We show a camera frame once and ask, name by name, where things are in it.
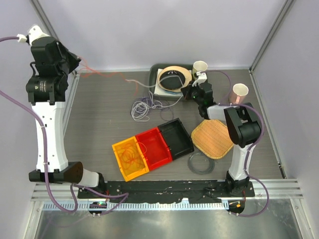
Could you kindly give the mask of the pink mug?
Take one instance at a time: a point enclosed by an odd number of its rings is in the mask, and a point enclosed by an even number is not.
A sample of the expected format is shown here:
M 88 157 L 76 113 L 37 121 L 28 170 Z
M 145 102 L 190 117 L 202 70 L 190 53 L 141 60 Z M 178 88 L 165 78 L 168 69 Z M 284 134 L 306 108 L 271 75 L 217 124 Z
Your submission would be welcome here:
M 232 87 L 230 95 L 228 97 L 229 103 L 241 104 L 249 93 L 249 88 L 242 83 L 235 84 Z

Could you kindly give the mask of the aluminium frame post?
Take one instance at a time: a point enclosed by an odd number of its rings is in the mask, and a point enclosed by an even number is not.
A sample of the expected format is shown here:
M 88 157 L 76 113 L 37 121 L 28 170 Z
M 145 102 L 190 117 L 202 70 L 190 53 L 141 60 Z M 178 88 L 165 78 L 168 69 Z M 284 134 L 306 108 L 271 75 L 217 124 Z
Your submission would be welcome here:
M 259 62 L 261 61 L 263 55 L 265 54 L 266 50 L 268 49 L 269 45 L 271 44 L 272 40 L 275 38 L 277 32 L 279 31 L 281 25 L 283 24 L 285 18 L 289 14 L 290 10 L 292 9 L 293 5 L 295 4 L 295 0 L 285 0 L 283 6 L 281 7 L 279 13 L 277 14 L 270 31 L 268 32 L 265 40 L 263 41 L 255 59 L 253 60 L 249 71 L 253 73 L 257 68 Z
M 41 28 L 42 31 L 44 31 L 46 34 L 48 34 L 50 37 L 53 37 L 55 38 L 56 40 L 58 40 L 59 42 L 61 42 L 59 40 L 59 38 L 57 37 L 57 34 L 56 32 L 54 31 L 53 29 L 53 26 L 52 24 L 50 23 L 46 13 L 44 12 L 44 9 L 43 7 L 41 6 L 40 2 L 38 0 L 32 0 L 31 2 L 31 5 L 33 7 L 33 9 L 35 10 L 36 14 L 38 15 L 40 21 L 43 23 L 44 25 L 44 28 Z M 43 75 L 43 76 L 50 76 L 50 77 L 53 77 L 53 76 L 57 76 L 57 75 Z

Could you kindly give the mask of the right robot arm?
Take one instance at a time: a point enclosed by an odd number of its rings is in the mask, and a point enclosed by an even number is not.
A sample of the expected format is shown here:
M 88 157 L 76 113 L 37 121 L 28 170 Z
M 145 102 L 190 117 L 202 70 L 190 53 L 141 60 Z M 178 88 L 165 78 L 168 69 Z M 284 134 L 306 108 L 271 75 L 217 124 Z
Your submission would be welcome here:
M 225 191 L 229 196 L 238 196 L 243 188 L 248 187 L 251 154 L 264 134 L 261 115 L 251 103 L 217 104 L 213 99 L 212 85 L 208 82 L 196 86 L 189 83 L 181 88 L 181 92 L 186 100 L 193 100 L 198 104 L 201 117 L 226 122 L 234 148 L 231 166 L 226 173 Z

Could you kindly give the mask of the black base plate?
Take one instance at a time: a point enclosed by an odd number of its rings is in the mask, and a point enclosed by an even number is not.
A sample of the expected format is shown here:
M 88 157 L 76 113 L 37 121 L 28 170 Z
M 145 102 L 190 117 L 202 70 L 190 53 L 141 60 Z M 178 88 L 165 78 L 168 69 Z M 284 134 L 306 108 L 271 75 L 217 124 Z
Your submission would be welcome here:
M 172 204 L 187 198 L 191 204 L 215 203 L 220 198 L 252 198 L 255 196 L 252 182 L 246 188 L 229 192 L 224 181 L 170 180 L 170 181 L 108 181 L 107 193 L 128 193 L 126 203 Z

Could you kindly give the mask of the green mug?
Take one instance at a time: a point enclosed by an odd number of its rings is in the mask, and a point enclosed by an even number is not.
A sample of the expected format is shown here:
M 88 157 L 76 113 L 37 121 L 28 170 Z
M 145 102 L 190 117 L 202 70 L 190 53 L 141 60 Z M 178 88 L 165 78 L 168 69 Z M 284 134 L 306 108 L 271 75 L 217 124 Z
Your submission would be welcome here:
M 204 61 L 196 61 L 194 62 L 193 64 L 193 67 L 192 67 L 192 74 L 194 75 L 196 72 L 198 71 L 206 71 L 208 68 L 208 65 L 206 62 Z

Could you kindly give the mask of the blue plate under plate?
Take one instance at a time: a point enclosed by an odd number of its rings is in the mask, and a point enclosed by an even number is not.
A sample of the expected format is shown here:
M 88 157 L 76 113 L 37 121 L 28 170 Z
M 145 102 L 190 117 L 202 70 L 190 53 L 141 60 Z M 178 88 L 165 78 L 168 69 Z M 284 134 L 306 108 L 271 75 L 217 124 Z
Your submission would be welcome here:
M 167 94 L 180 94 L 181 91 L 169 91 L 169 90 L 164 90 Z

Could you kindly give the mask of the tan rimmed black plate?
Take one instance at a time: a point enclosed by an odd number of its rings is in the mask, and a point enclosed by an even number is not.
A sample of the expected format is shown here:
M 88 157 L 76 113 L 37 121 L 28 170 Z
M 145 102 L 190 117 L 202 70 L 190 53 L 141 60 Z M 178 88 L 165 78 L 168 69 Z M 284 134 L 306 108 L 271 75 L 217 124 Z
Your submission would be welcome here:
M 181 91 L 192 81 L 192 74 L 178 66 L 170 66 L 164 68 L 158 75 L 157 85 L 164 90 Z

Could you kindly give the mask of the aluminium frame post left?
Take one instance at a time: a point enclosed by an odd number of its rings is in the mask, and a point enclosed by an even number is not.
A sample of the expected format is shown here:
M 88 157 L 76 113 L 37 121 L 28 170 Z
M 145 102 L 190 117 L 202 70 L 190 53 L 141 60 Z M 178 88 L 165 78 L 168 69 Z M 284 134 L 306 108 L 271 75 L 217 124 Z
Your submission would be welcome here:
M 33 7 L 33 9 L 35 10 L 36 14 L 38 15 L 40 21 L 43 23 L 44 25 L 44 28 L 41 28 L 42 31 L 44 31 L 46 34 L 48 34 L 50 37 L 53 37 L 55 38 L 56 40 L 58 40 L 59 42 L 61 42 L 59 40 L 59 38 L 57 37 L 57 34 L 56 32 L 54 31 L 53 29 L 53 26 L 52 24 L 50 23 L 46 13 L 44 12 L 44 9 L 43 7 L 41 6 L 40 2 L 38 0 L 32 0 L 31 2 L 31 5 Z M 50 77 L 53 77 L 53 76 L 57 76 L 57 75 L 43 75 L 43 76 L 50 76 Z

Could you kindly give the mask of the dark green tray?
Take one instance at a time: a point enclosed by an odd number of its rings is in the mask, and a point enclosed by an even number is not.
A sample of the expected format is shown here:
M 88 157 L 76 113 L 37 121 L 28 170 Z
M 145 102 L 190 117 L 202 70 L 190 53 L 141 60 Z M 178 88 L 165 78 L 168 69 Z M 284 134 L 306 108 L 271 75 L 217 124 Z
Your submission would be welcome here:
M 178 63 L 157 63 L 154 64 L 149 71 L 149 86 L 153 86 L 157 83 L 159 73 L 166 67 L 178 66 L 187 69 L 190 74 L 192 72 L 192 64 L 178 64 Z M 176 101 L 180 97 L 183 97 L 182 92 L 180 94 L 167 94 L 160 86 L 154 86 L 150 88 L 154 98 L 157 100 Z

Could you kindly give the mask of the black plastic bin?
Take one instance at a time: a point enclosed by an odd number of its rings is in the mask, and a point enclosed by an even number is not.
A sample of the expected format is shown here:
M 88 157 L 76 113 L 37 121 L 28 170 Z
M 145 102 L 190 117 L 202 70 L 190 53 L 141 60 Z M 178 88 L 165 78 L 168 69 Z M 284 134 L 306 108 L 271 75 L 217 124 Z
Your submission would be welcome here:
M 179 118 L 158 126 L 173 160 L 194 152 L 192 139 Z

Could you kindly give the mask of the aluminium front rail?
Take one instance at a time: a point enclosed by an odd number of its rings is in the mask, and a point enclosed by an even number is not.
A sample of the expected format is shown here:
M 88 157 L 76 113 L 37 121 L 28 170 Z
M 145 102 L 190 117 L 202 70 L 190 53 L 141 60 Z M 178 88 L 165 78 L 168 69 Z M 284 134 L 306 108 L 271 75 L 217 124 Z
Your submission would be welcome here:
M 265 180 L 263 184 L 252 181 L 255 196 L 252 198 L 220 198 L 215 203 L 191 204 L 187 198 L 179 203 L 172 204 L 149 204 L 149 203 L 126 203 L 120 199 L 106 199 L 93 195 L 82 189 L 75 189 L 78 200 L 78 210 L 87 210 L 93 214 L 114 208 L 117 211 L 167 211 L 167 210 L 228 210 L 241 208 L 249 200 L 284 200 L 301 199 L 303 194 L 295 179 L 288 180 Z

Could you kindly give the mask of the woven orange basket tray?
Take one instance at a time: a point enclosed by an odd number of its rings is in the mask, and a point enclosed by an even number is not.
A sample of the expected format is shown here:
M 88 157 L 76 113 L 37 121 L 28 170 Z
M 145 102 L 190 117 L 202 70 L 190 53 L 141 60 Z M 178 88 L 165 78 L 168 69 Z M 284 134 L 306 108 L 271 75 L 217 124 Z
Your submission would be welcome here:
M 191 133 L 193 144 L 207 157 L 223 158 L 234 146 L 227 126 L 219 120 L 204 120 Z

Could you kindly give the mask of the red plastic bin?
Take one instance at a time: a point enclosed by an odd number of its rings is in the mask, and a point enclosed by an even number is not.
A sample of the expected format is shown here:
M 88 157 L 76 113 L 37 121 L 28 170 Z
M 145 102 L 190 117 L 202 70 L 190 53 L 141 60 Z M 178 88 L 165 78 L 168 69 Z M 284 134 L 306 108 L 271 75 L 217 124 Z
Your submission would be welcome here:
M 158 127 L 135 135 L 149 171 L 172 162 L 172 155 Z

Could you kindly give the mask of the white paper sheet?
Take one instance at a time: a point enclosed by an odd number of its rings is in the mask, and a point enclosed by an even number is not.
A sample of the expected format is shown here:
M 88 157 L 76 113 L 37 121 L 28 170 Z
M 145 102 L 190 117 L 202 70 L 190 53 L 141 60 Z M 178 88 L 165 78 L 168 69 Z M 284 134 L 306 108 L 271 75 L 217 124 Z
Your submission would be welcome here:
M 155 80 L 155 95 L 178 98 L 182 97 L 181 89 L 186 87 L 192 80 L 192 74 L 190 70 L 184 67 L 169 66 L 157 69 Z

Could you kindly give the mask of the yellow plastic bin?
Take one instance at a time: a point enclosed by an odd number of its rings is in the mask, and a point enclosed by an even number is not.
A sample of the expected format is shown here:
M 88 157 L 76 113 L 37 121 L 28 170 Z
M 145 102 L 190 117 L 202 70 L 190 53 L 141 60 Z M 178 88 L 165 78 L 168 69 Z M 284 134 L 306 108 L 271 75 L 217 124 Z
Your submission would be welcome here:
M 112 149 L 126 182 L 149 173 L 147 162 L 135 136 L 113 144 Z

